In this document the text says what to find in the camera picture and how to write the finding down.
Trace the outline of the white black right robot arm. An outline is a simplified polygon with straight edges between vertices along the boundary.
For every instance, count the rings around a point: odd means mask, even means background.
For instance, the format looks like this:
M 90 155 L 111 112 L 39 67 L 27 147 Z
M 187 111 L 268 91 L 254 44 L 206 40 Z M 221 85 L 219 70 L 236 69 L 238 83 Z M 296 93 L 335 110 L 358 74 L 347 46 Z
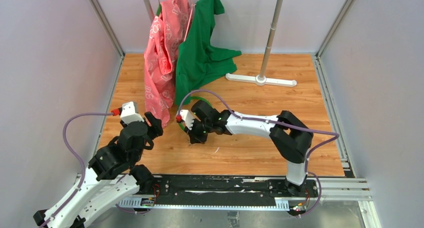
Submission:
M 288 173 L 282 190 L 291 196 L 299 196 L 306 190 L 307 152 L 312 145 L 313 133 L 291 113 L 255 116 L 233 110 L 219 112 L 205 101 L 197 101 L 190 110 L 178 112 L 179 122 L 191 144 L 204 144 L 208 134 L 252 135 L 272 141 L 280 155 L 287 161 Z

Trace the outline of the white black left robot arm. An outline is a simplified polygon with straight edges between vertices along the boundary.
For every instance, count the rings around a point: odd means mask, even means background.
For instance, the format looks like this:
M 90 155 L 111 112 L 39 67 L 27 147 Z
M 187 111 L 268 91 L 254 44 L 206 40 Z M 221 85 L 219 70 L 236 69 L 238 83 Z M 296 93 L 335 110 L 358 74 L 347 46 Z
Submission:
M 152 191 L 154 176 L 138 162 L 144 150 L 153 149 L 153 140 L 162 136 L 162 121 L 151 112 L 141 117 L 117 109 L 112 114 L 120 115 L 120 134 L 96 152 L 77 184 L 59 202 L 35 212 L 38 227 L 89 227 L 125 197 Z

